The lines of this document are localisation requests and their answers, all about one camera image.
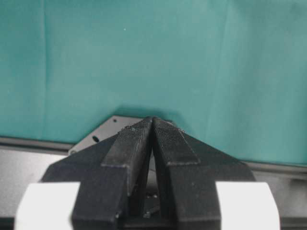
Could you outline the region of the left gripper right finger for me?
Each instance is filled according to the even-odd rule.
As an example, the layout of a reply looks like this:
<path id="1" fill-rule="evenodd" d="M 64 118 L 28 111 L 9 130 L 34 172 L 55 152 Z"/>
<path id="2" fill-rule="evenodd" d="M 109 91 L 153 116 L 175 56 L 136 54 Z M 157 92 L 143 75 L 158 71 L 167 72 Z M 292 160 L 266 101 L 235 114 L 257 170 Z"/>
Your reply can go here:
<path id="1" fill-rule="evenodd" d="M 176 222 L 218 222 L 215 183 L 255 180 L 240 160 L 160 118 L 153 118 L 152 131 L 162 217 Z"/>

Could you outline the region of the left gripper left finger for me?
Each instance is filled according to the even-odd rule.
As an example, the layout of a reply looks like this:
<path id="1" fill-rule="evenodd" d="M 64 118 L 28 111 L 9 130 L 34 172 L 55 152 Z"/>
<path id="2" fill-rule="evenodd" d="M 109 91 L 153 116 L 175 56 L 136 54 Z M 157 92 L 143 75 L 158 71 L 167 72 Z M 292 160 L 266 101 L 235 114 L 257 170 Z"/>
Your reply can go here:
<path id="1" fill-rule="evenodd" d="M 74 223 L 116 223 L 142 215 L 152 121 L 147 117 L 48 167 L 42 182 L 80 182 Z"/>

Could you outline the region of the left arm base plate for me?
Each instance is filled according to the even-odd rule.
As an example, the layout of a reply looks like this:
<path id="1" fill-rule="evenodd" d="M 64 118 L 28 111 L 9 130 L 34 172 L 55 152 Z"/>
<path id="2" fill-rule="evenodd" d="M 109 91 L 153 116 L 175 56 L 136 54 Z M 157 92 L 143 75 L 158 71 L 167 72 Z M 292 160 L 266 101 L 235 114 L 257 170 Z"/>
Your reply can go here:
<path id="1" fill-rule="evenodd" d="M 106 121 L 102 122 L 77 144 L 71 147 L 68 151 L 68 155 L 72 155 L 106 138 L 109 138 L 117 134 L 124 127 L 131 126 L 142 120 L 143 117 L 113 115 Z"/>

